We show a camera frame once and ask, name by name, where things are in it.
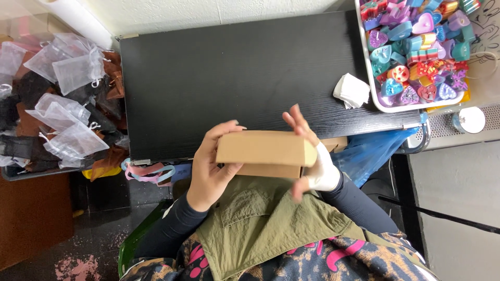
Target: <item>black wood grain surface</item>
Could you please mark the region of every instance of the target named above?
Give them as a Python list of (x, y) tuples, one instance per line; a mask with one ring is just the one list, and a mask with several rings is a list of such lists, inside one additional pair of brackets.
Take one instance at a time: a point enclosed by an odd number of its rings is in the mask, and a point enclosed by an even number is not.
[(132, 160), (192, 157), (206, 131), (232, 119), (289, 130), (281, 115), (296, 103), (322, 139), (420, 120), (332, 97), (346, 73), (368, 82), (355, 11), (146, 34), (120, 48)]

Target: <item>white tray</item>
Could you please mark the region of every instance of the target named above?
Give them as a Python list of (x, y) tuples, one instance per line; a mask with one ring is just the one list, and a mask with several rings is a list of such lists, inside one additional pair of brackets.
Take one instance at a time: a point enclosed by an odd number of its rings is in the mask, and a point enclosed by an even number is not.
[(449, 106), (449, 105), (454, 105), (454, 104), (457, 104), (458, 102), (460, 102), (460, 100), (464, 97), (463, 91), (456, 92), (456, 97), (452, 98), (452, 99), (434, 101), (434, 102), (430, 102), (430, 103), (409, 104), (409, 105), (402, 105), (402, 106), (392, 106), (392, 107), (383, 106), (379, 102), (379, 98), (377, 97), (377, 90), (375, 89), (375, 79), (374, 79), (374, 75), (372, 72), (372, 62), (370, 61), (370, 54), (368, 53), (365, 28), (363, 27), (363, 21), (361, 20), (360, 1), (354, 0), (354, 2), (356, 4), (357, 23), (359, 25), (359, 34), (361, 35), (361, 44), (363, 45), (364, 62), (366, 63), (366, 71), (368, 72), (368, 81), (370, 82), (371, 99), (375, 103), (375, 106), (381, 112), (395, 113), (395, 112), (402, 112), (402, 111), (419, 110), (419, 109), (439, 107), (439, 106)]

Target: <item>small jar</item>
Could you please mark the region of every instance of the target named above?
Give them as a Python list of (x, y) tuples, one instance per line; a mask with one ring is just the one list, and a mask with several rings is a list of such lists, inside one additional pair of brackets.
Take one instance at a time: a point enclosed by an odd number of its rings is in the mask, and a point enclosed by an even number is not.
[(453, 113), (451, 123), (462, 133), (477, 134), (485, 128), (486, 118), (479, 107), (473, 106)]

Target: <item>paper towel roll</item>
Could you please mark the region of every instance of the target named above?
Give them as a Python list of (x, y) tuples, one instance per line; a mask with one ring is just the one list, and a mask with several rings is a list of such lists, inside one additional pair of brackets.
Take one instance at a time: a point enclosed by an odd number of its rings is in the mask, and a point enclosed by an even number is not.
[(118, 42), (109, 31), (77, 0), (38, 0), (82, 36), (108, 49), (116, 49)]

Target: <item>blue plastic bag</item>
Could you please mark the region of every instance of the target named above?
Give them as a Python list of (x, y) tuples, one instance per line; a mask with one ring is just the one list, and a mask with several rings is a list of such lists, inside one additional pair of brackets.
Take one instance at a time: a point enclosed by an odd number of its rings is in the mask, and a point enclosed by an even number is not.
[(330, 153), (333, 164), (361, 187), (375, 171), (389, 160), (401, 144), (419, 127), (357, 134), (341, 152)]

